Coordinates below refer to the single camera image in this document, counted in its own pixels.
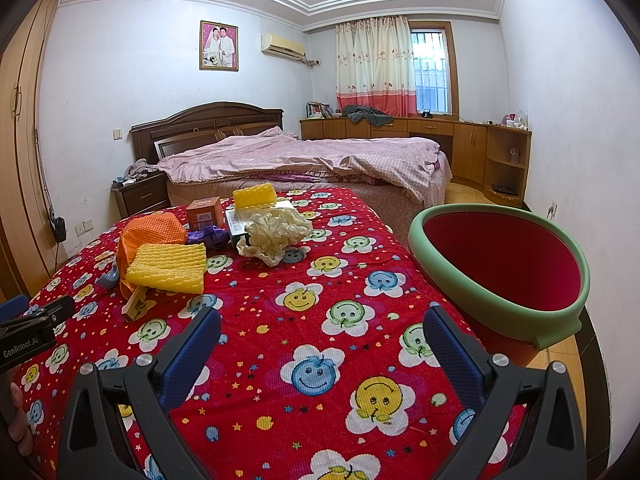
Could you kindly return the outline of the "person's left hand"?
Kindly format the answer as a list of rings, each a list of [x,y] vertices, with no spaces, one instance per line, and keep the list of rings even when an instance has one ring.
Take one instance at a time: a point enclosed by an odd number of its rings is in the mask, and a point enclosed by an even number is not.
[[[23,410],[23,395],[17,384],[11,382],[10,386],[15,414],[12,422],[9,423],[9,435],[17,444],[17,449],[20,453],[23,456],[29,456],[32,454],[32,432],[29,429],[26,414]]]

